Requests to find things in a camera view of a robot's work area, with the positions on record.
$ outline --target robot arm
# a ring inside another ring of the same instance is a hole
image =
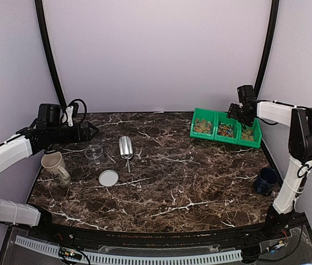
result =
[[[62,124],[60,112],[59,105],[41,104],[39,116],[31,127],[21,129],[0,144],[0,173],[54,144],[90,141],[98,133],[98,129],[89,122],[73,125],[68,119]],[[0,199],[0,222],[37,226],[40,216],[39,210],[31,205]]]
[[[261,118],[290,127],[289,167],[273,203],[278,215],[290,213],[312,167],[312,109],[258,101],[252,86],[239,87],[238,95],[241,105],[231,104],[229,118],[240,121],[243,126],[252,126],[255,118]]]

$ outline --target blue mug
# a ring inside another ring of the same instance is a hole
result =
[[[254,190],[264,196],[270,196],[271,188],[277,183],[278,175],[272,168],[262,168],[254,182]]]

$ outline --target green compartment tray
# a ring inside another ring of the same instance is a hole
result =
[[[218,142],[227,142],[229,144],[237,144],[238,143],[238,139],[241,135],[241,130],[240,130],[240,123],[238,121],[236,121],[235,119],[229,119],[227,118],[227,113],[225,112],[218,112],[218,122],[216,123],[216,127],[215,127],[215,141]],[[233,138],[231,137],[226,137],[226,136],[222,136],[222,135],[218,135],[218,125],[219,123],[224,123],[224,124],[231,124],[233,125]]]
[[[212,122],[212,132],[211,134],[203,134],[201,132],[194,131],[195,126],[195,120],[206,120]],[[194,138],[200,138],[205,140],[213,140],[215,137],[215,126],[217,124],[217,112],[214,112],[213,110],[207,110],[207,109],[195,109],[194,115],[193,115],[193,121],[191,122],[191,128],[190,128],[190,137]]]
[[[196,119],[199,119],[199,120],[205,119],[206,121],[211,121],[213,123],[211,134],[195,132],[194,126],[195,126]],[[232,124],[233,129],[234,129],[234,132],[233,132],[234,137],[231,138],[231,137],[218,135],[217,133],[218,133],[219,123]],[[241,139],[241,135],[242,135],[241,124],[235,119],[227,118],[227,113],[215,112],[214,110],[197,108],[194,111],[193,120],[191,123],[190,137],[200,138],[200,139],[205,139],[205,140],[219,141],[219,142],[226,142],[226,143],[235,144],[235,145],[243,145],[243,146],[248,146],[252,148],[260,148],[262,132],[260,129],[259,120],[255,119],[253,126],[247,127],[247,128],[253,129],[254,141],[246,141],[246,140]]]
[[[253,126],[252,127],[247,126],[247,128],[253,130],[254,141],[242,140],[242,137],[239,137],[238,145],[244,145],[244,146],[253,147],[253,148],[260,148],[261,139],[262,139],[262,132],[260,129],[259,120],[255,119]]]

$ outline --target metal scoop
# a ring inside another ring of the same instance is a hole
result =
[[[127,160],[128,172],[130,173],[129,159],[133,157],[132,140],[128,136],[122,136],[119,138],[119,150],[121,157]]]

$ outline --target white mug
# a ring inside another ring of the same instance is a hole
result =
[[[70,175],[67,172],[66,164],[64,163],[62,154],[60,152],[50,153],[44,155],[41,160],[41,165],[53,175],[58,175],[59,185],[67,185],[70,182]]]

